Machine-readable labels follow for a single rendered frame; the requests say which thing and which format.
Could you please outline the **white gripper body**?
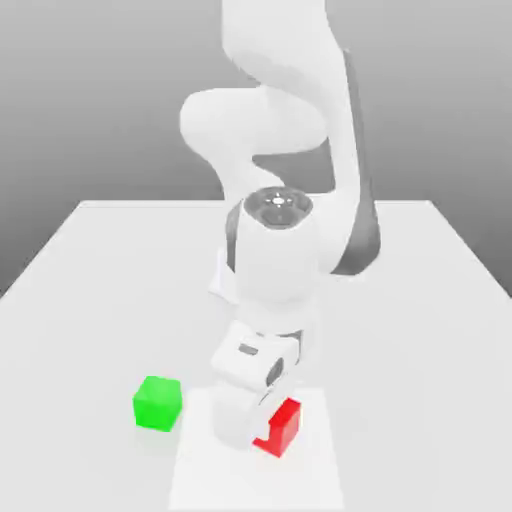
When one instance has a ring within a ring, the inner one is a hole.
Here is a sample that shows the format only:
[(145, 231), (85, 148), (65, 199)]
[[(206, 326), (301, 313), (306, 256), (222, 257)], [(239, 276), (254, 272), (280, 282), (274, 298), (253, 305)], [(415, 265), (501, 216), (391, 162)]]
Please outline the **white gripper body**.
[(295, 386), (285, 375), (265, 390), (253, 390), (218, 374), (212, 388), (212, 425), (216, 437), (227, 446), (246, 450), (255, 439), (267, 441), (269, 421)]

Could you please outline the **small red cube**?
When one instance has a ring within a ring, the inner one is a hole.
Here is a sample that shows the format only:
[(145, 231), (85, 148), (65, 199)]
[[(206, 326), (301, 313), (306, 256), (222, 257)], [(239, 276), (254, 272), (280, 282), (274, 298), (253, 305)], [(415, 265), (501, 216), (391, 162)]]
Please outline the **small red cube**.
[(256, 438), (253, 445), (280, 458), (296, 437), (301, 418), (301, 403), (287, 398), (269, 420), (269, 436)]

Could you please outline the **small green cube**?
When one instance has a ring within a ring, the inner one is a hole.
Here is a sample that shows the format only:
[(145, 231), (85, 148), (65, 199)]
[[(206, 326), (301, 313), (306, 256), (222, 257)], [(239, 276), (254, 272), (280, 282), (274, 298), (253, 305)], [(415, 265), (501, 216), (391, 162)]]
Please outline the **small green cube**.
[(181, 383), (176, 379), (147, 376), (132, 403), (137, 426), (170, 432), (183, 406)]

